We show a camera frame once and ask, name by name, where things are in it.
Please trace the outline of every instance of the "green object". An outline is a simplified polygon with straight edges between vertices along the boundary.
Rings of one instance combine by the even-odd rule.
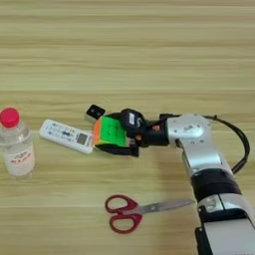
[[[103,143],[126,146],[126,131],[121,122],[110,117],[102,117],[101,141]]]

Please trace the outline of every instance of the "scissor blade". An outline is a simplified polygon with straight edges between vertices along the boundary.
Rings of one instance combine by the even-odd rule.
[[[167,211],[167,210],[184,207],[194,202],[195,201],[192,199],[177,199],[177,200],[170,200],[170,201],[165,201],[160,203],[152,203],[152,204],[140,207],[139,213],[145,214],[145,213],[151,213],[151,212]]]
[[[165,211],[165,210],[170,210],[174,208],[184,207],[194,202],[195,201],[192,199],[178,199],[178,200],[166,201],[160,204],[158,211]]]

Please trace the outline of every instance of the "plastic water bottle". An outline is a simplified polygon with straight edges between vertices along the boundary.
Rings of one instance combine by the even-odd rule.
[[[14,108],[0,113],[0,123],[0,146],[9,173],[16,176],[28,174],[35,166],[32,132]]]

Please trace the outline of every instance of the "bottle label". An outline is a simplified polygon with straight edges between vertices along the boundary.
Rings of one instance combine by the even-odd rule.
[[[33,144],[15,154],[4,153],[6,166],[11,174],[24,175],[30,172],[35,165]]]

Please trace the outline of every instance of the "black cable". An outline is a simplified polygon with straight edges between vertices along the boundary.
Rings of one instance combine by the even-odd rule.
[[[205,116],[205,118],[207,118],[209,120],[219,122],[219,123],[222,123],[222,124],[228,126],[241,139],[241,141],[243,143],[243,147],[244,147],[244,156],[232,167],[233,173],[237,173],[246,164],[246,162],[248,160],[248,157],[249,157],[249,154],[250,154],[250,143],[249,143],[249,140],[248,140],[247,136],[245,135],[245,133],[239,127],[237,127],[234,124],[231,124],[231,123],[229,123],[225,120],[220,119],[218,116],[214,116],[214,117]]]

